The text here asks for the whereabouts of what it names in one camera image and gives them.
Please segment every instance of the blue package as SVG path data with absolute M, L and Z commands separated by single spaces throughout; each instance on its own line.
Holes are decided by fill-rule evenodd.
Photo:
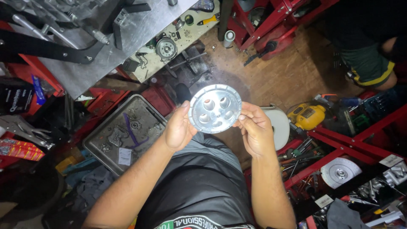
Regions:
M 33 79 L 33 85 L 34 85 L 34 90 L 35 94 L 37 95 L 37 104 L 38 105 L 43 105 L 47 99 L 44 95 L 44 92 L 42 91 L 41 87 L 41 82 L 39 81 L 39 78 L 31 74 L 31 78 Z

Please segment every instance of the yellow stripe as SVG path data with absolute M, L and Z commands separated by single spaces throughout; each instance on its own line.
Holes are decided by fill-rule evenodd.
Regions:
M 385 71 L 382 76 L 380 76 L 377 79 L 370 80 L 370 81 L 363 82 L 363 83 L 359 82 L 360 76 L 356 73 L 356 71 L 353 68 L 352 68 L 352 72 L 356 74 L 356 77 L 354 79 L 357 81 L 357 83 L 359 85 L 370 86 L 370 85 L 378 84 L 378 83 L 382 82 L 383 80 L 385 80 L 390 75 L 390 73 L 393 71 L 393 68 L 394 68 L 394 63 L 389 61 L 389 64 L 387 66 L 387 71 Z

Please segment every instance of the metal tray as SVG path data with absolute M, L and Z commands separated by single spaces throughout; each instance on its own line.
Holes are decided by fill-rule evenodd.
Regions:
M 119 147 L 111 143 L 108 136 L 114 134 L 115 128 L 118 129 L 117 126 L 128 131 L 123 113 L 128 115 L 130 122 L 138 122 L 138 129 L 132 130 L 138 142 L 149 137 L 147 142 L 132 150 L 130 164 L 136 162 L 151 147 L 167 124 L 167 120 L 141 95 L 133 95 L 83 141 L 85 149 L 117 176 L 122 175 L 129 167 L 118 163 Z M 120 140 L 123 142 L 121 148 L 129 149 L 135 145 L 128 134 Z

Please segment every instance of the hand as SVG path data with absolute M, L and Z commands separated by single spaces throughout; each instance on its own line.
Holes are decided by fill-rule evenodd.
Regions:
M 189 101 L 185 101 L 177 108 L 167 123 L 163 137 L 168 148 L 173 151 L 182 150 L 198 132 L 189 122 Z
M 260 157 L 275 150 L 270 119 L 256 105 L 242 102 L 242 112 L 233 127 L 239 127 L 243 143 L 252 157 Z

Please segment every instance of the yellow screwdriver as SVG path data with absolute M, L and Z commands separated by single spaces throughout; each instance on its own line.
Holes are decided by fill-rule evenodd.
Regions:
M 221 18 L 221 14 L 216 13 L 211 18 L 208 18 L 208 19 L 205 19 L 205 20 L 202 20 L 202 21 L 198 22 L 197 25 L 204 25 L 204 24 L 209 23 L 209 22 L 216 22 L 216 21 L 219 21 L 220 18 Z

